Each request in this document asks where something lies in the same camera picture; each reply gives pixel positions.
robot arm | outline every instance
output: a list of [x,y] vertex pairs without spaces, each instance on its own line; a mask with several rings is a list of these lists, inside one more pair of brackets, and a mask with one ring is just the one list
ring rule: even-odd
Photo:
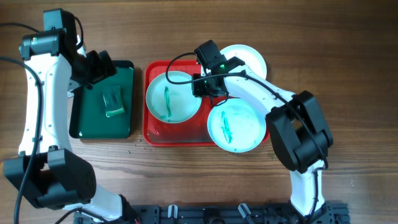
[[[302,217],[306,217],[311,214],[314,200],[317,199],[315,206],[315,214],[317,214],[325,203],[325,199],[322,197],[321,172],[316,170],[324,166],[322,157],[327,156],[327,150],[333,144],[333,138],[315,97],[307,91],[296,95],[270,84],[252,72],[239,58],[233,57],[226,60],[212,40],[202,44],[194,52],[203,70],[211,72],[206,74],[209,76],[206,82],[193,83],[193,94],[215,97],[229,93],[247,101],[262,113],[267,120],[274,152],[283,165],[290,170],[291,204]],[[224,73],[235,73],[237,76],[210,78],[212,75]],[[194,80],[198,78],[202,77],[197,75],[193,77]],[[286,103],[266,90],[263,85],[281,96]],[[295,117],[291,108],[297,110],[305,120],[305,125],[315,136],[323,151],[322,156],[309,133],[303,127],[298,129],[293,127]]]
[[[23,38],[22,59],[42,83],[42,124],[36,155],[32,155],[37,122],[38,94],[35,80],[27,73],[27,113],[19,157],[6,160],[4,174],[20,189],[26,166],[35,156],[23,196],[35,208],[52,210],[82,208],[105,220],[133,220],[134,211],[122,195],[96,183],[89,162],[72,153],[67,128],[67,93],[92,85],[116,73],[109,55],[76,49],[75,17],[62,9],[44,12],[43,32]],[[42,170],[48,164],[48,170]]]

sponge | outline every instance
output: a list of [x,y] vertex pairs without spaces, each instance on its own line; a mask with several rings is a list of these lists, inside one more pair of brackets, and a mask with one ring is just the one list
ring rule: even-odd
[[117,114],[124,113],[120,86],[107,86],[103,88],[105,101],[105,114],[112,117]]

black cable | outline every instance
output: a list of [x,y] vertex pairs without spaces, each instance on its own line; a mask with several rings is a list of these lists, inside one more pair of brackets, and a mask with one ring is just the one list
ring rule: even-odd
[[211,106],[216,107],[216,106],[221,106],[221,105],[223,105],[224,103],[226,103],[226,102],[228,101],[228,99],[229,99],[229,93],[225,93],[225,97],[226,97],[226,99],[225,99],[224,101],[219,102],[218,104],[214,105],[214,103],[213,103],[213,97],[210,96],[210,104],[211,104]]
[[310,212],[310,214],[308,215],[306,222],[310,222],[310,221],[311,221],[311,219],[312,219],[312,217],[313,217],[313,214],[315,213],[315,209],[316,209],[316,207],[317,207],[317,203],[318,203],[318,191],[319,191],[319,189],[318,189],[318,171],[320,171],[320,170],[326,170],[326,168],[318,167],[318,168],[316,168],[316,169],[313,171],[313,174],[314,174],[314,176],[315,176],[315,180],[314,180],[314,182],[315,182],[315,196],[314,196],[314,201],[313,201],[313,205],[312,205],[312,208],[311,208],[311,212]]
[[79,208],[74,208],[72,210],[69,210],[67,213],[65,213],[60,219],[58,219],[58,221],[55,222],[55,224],[60,224],[62,221],[64,221],[64,219],[67,218],[67,216],[69,216],[70,214],[72,214],[73,212],[79,212],[79,213],[85,213],[91,217],[97,218],[99,220],[101,220],[104,223],[109,223],[106,219],[104,219],[102,216],[99,215],[95,215],[94,213],[91,213],[81,207]]
[[311,132],[311,130],[308,128],[308,126],[304,123],[304,120],[303,120],[303,118],[299,115],[299,112],[297,112],[297,110],[296,110],[295,108],[293,108],[293,106],[290,105],[288,101],[286,101],[283,97],[281,97],[281,96],[279,95],[279,93],[276,93],[276,92],[275,92],[273,89],[271,89],[269,86],[267,86],[266,84],[264,84],[263,82],[261,82],[260,80],[258,80],[258,79],[256,79],[256,78],[250,77],[249,75],[241,75],[241,74],[239,74],[239,73],[227,73],[227,74],[210,75],[210,76],[198,78],[198,79],[196,79],[196,80],[190,80],[190,81],[185,81],[185,82],[173,82],[173,81],[171,81],[171,80],[169,79],[169,76],[168,76],[168,72],[169,72],[169,68],[170,68],[171,64],[173,64],[177,59],[179,59],[179,58],[181,58],[181,57],[184,57],[184,56],[186,56],[186,55],[195,55],[195,53],[189,52],[189,53],[181,54],[181,55],[175,57],[175,58],[169,63],[169,66],[167,66],[165,76],[166,76],[167,81],[169,81],[170,83],[172,83],[172,84],[177,84],[177,85],[182,85],[182,84],[189,84],[189,83],[193,83],[193,82],[200,82],[200,81],[203,81],[203,80],[206,80],[206,79],[209,79],[209,78],[216,78],[216,77],[224,77],[224,78],[225,78],[225,77],[243,77],[243,78],[246,78],[246,79],[249,79],[249,80],[252,80],[252,81],[256,82],[257,84],[259,84],[260,86],[262,86],[262,87],[264,87],[266,90],[268,90],[272,95],[274,95],[276,98],[278,98],[280,101],[282,101],[282,102],[288,107],[288,109],[291,110],[291,111],[293,112],[294,116],[301,122],[302,126],[305,128],[305,130],[307,131],[307,133],[308,133],[308,135],[310,136],[311,140],[313,141],[315,147],[318,149],[318,152],[319,152],[319,154],[321,155],[321,159],[322,159],[322,160],[324,161],[324,163],[325,163],[325,167],[319,167],[319,168],[316,168],[316,169],[313,171],[314,176],[315,176],[315,198],[314,198],[314,203],[313,203],[311,212],[310,212],[310,214],[308,215],[308,218],[307,218],[307,222],[310,221],[311,218],[313,217],[313,214],[315,213],[315,209],[316,209],[316,207],[317,207],[317,202],[318,202],[318,191],[319,191],[319,189],[318,189],[318,171],[320,171],[320,170],[327,170],[327,169],[329,168],[329,163],[328,163],[328,161],[327,161],[327,159],[326,159],[326,157],[325,157],[325,155],[324,155],[324,153],[323,153],[323,151],[322,151],[322,148],[320,147],[318,141],[315,139],[315,136],[312,134],[312,132]]
[[5,23],[1,23],[0,24],[0,27],[2,27],[2,26],[19,26],[19,27],[23,27],[23,28],[26,28],[26,29],[30,29],[31,31],[36,32],[36,33],[40,32],[40,31],[38,31],[37,29],[35,29],[35,28],[31,27],[31,26],[28,26],[28,25],[25,25],[25,24],[21,24],[19,22],[5,22]]
[[75,19],[76,19],[77,23],[79,23],[79,26],[80,26],[80,33],[81,33],[81,39],[80,39],[79,44],[76,45],[76,49],[80,49],[80,47],[82,47],[83,44],[84,44],[84,41],[83,41],[83,40],[84,40],[84,36],[83,36],[83,26],[81,26],[81,22],[80,22],[79,18],[77,18],[77,17],[75,16]]
[[30,68],[24,62],[20,62],[18,60],[15,60],[15,59],[12,59],[9,57],[3,57],[3,56],[0,56],[0,60],[15,63],[17,65],[24,67],[26,70],[28,70],[33,75],[33,78],[35,79],[36,86],[37,86],[37,104],[38,105],[37,105],[37,118],[36,118],[36,129],[35,129],[33,150],[32,150],[32,154],[30,155],[30,161],[27,165],[25,175],[22,178],[21,187],[19,188],[19,191],[18,191],[18,196],[17,196],[17,200],[15,203],[15,210],[14,210],[14,223],[18,224],[19,223],[19,209],[21,207],[22,195],[23,195],[23,192],[25,191],[27,179],[30,175],[31,170],[33,169],[34,161],[36,158],[37,148],[40,143],[40,132],[41,132],[41,127],[42,127],[42,112],[43,112],[43,109],[42,109],[43,108],[43,89],[42,89],[42,83],[40,81],[39,76],[35,73],[35,71],[33,71],[32,68]]

